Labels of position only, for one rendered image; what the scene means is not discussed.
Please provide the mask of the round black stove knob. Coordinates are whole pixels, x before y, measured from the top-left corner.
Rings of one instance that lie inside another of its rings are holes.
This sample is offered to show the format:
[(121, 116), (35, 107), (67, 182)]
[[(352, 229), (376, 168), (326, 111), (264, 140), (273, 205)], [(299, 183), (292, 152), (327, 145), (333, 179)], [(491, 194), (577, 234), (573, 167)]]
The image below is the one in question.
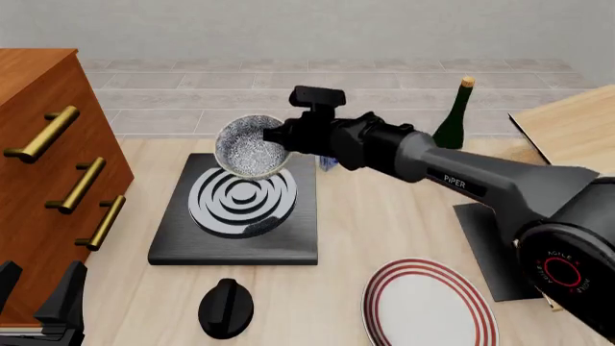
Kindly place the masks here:
[(213, 339), (242, 334), (254, 316), (251, 293), (235, 279), (221, 279), (202, 299), (198, 309), (201, 328)]

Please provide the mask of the red-brown wooden cabinet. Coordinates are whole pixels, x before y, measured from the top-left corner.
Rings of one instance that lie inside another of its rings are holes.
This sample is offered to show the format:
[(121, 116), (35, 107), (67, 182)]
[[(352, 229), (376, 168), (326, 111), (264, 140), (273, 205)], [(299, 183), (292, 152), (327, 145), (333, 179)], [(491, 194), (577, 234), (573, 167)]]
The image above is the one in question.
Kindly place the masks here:
[[(74, 106), (79, 117), (35, 163), (5, 158), (23, 148), (49, 120), (44, 114)], [(61, 201), (83, 175), (77, 163), (104, 158), (106, 166), (69, 215), (44, 207)], [(0, 264), (22, 273), (0, 314), (0, 327), (36, 327), (36, 311), (72, 261), (91, 251), (74, 245), (90, 238), (106, 209), (134, 178), (77, 51), (73, 48), (0, 48)]]

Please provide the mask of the flat black stove plate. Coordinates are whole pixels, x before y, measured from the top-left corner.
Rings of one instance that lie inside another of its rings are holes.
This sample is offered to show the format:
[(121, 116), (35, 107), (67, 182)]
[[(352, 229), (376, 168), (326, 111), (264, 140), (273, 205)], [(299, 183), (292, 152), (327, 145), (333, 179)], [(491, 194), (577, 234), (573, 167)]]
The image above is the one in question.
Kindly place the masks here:
[(212, 154), (189, 155), (148, 252), (152, 265), (314, 265), (315, 159), (247, 181)]

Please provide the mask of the white plate with red rings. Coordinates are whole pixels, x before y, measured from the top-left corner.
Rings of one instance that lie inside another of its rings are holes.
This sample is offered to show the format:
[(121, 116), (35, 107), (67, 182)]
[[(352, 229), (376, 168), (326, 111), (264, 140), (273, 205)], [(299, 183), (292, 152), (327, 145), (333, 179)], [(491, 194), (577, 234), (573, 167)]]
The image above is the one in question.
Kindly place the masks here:
[(497, 320), (460, 273), (429, 259), (397, 259), (367, 282), (363, 325), (373, 346), (500, 346)]

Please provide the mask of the blue-white patterned bowl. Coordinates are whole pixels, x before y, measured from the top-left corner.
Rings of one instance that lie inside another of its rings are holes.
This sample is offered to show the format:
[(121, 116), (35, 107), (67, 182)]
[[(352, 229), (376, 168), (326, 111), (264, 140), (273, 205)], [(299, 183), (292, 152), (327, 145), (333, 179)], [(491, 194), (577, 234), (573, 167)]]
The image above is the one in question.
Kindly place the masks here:
[(214, 157), (218, 165), (250, 181), (277, 174), (291, 154), (280, 144), (263, 140), (263, 132), (282, 124), (280, 119), (265, 114), (247, 114), (231, 121), (215, 139)]

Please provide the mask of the dark green wine bottle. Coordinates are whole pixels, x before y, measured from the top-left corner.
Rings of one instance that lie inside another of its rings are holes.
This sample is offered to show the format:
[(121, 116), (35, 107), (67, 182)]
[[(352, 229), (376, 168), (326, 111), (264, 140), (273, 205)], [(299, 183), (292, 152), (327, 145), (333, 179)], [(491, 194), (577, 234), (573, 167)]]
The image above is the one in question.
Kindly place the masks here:
[(463, 77), (451, 111), (438, 126), (432, 138), (436, 146), (461, 149), (464, 143), (464, 114), (475, 85), (473, 77)]

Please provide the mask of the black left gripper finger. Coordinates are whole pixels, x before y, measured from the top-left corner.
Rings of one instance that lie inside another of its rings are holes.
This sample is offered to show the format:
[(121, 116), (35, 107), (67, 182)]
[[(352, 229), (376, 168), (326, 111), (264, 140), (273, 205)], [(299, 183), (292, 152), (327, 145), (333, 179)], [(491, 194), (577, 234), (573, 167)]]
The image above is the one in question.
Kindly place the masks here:
[(86, 273), (87, 268), (81, 261), (69, 264), (53, 293), (34, 315), (43, 327), (84, 326), (83, 296)]
[(5, 261), (0, 265), (0, 314), (19, 281), (21, 273), (22, 268), (14, 261)]

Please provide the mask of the pale wooden board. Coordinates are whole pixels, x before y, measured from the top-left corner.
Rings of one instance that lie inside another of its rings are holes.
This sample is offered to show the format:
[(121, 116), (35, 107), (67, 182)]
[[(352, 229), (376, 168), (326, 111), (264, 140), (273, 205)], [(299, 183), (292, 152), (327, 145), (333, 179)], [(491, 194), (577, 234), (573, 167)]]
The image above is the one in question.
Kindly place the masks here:
[(615, 176), (615, 85), (512, 114), (509, 120), (546, 163)]

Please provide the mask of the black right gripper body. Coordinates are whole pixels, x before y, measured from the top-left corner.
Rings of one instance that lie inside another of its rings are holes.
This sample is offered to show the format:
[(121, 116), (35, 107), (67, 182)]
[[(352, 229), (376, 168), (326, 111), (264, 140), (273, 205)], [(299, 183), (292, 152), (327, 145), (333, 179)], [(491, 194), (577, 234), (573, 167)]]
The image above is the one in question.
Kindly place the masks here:
[(306, 155), (332, 156), (332, 111), (304, 111), (301, 117), (284, 121), (283, 147)]

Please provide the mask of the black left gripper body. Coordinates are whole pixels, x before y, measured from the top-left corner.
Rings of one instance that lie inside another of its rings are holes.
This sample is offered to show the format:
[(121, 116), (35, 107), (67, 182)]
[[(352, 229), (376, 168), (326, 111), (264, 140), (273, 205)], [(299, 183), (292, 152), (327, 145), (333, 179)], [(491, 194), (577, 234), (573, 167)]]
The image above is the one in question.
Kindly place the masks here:
[(82, 346), (85, 325), (0, 328), (0, 346)]

